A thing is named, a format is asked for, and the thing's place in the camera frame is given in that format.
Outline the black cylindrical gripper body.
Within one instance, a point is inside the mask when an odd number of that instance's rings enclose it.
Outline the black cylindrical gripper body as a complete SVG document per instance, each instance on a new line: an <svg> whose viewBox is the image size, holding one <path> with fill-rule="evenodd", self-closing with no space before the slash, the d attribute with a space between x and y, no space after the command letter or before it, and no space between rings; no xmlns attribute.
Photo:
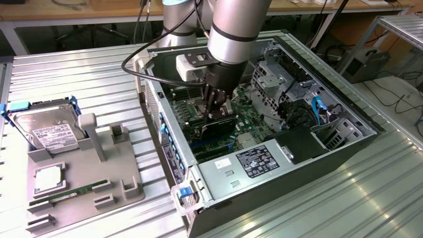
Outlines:
<svg viewBox="0 0 423 238"><path fill-rule="evenodd" d="M247 62L239 64L215 63L207 66L205 70L205 87L203 93L208 96L212 90L220 90L231 96L239 85Z"/></svg>

